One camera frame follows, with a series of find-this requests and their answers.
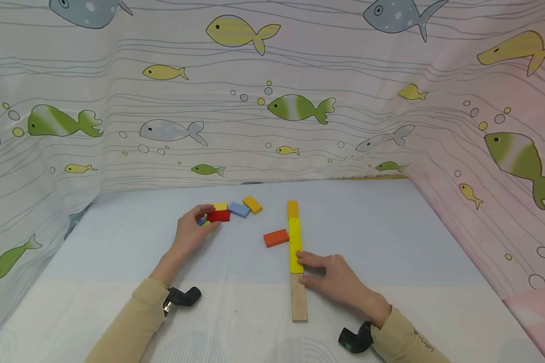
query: hand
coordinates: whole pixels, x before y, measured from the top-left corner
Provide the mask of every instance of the hand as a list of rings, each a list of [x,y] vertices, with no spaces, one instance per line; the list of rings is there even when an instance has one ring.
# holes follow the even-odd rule
[[[297,251],[298,262],[309,267],[325,268],[325,277],[303,275],[299,282],[321,291],[339,303],[361,310],[371,322],[381,328],[390,316],[392,307],[379,293],[368,289],[341,255],[317,256]]]
[[[212,213],[215,210],[213,205],[198,205],[182,215],[178,219],[176,237],[174,237],[170,252],[187,257],[190,253],[196,251],[208,237],[208,234],[214,232],[222,224],[222,222],[214,222],[200,226],[196,221],[203,217],[204,214]]]

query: yellow fish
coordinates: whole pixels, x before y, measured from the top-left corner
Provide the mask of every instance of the yellow fish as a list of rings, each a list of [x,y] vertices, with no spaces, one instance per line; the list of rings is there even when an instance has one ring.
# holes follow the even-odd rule
[[[277,149],[277,153],[281,155],[288,155],[292,153],[299,155],[299,149],[289,148],[289,146],[281,146],[279,149]]]
[[[77,164],[69,164],[65,167],[66,172],[72,172],[72,173],[83,173],[88,170],[97,171],[97,169],[93,169],[93,165],[77,165]]]
[[[173,80],[177,76],[182,76],[184,80],[189,80],[184,71],[184,67],[173,68],[170,66],[152,65],[143,70],[143,75],[159,81]]]
[[[222,15],[212,20],[206,32],[213,41],[223,46],[237,47],[252,42],[258,54],[264,56],[264,40],[274,37],[280,28],[278,24],[269,24],[254,33],[252,27],[238,16]]]
[[[472,200],[473,202],[476,203],[476,210],[478,210],[478,206],[480,206],[480,204],[483,203],[482,200],[475,197],[472,187],[468,184],[460,184],[460,192],[462,193],[462,195],[464,195],[464,198],[468,200]]]
[[[428,92],[420,93],[418,86],[410,83],[402,91],[398,92],[398,96],[402,96],[405,99],[426,99]]]
[[[543,38],[536,31],[524,31],[486,52],[480,53],[476,57],[482,65],[492,65],[509,59],[531,57],[527,66],[527,76],[529,77],[539,69],[545,60]]]

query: beige sleeve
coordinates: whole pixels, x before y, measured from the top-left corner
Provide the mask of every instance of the beige sleeve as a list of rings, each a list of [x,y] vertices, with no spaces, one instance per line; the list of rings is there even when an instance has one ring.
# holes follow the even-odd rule
[[[145,279],[94,345],[86,363],[138,363],[149,340],[164,321],[167,286]]]
[[[398,309],[381,329],[371,326],[373,348],[387,363],[450,363]]]

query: blue block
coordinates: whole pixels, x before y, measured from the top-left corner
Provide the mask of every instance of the blue block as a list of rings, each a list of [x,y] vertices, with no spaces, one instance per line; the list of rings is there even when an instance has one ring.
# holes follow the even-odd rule
[[[228,210],[230,210],[230,213],[239,215],[242,218],[246,218],[250,214],[249,207],[239,205],[238,203],[234,202],[228,205]]]

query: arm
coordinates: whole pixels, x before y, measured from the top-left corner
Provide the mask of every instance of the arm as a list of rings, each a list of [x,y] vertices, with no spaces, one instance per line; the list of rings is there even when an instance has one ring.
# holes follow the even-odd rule
[[[383,295],[365,287],[341,255],[299,252],[299,263],[325,268],[325,277],[303,275],[300,283],[360,310],[371,321],[373,348],[387,363],[450,363]]]
[[[85,362],[139,362],[151,337],[164,321],[163,302],[168,295],[168,286],[188,256],[221,224],[197,225],[197,218],[212,211],[212,205],[196,206],[178,219],[172,247],[161,257],[149,278],[139,284]]]

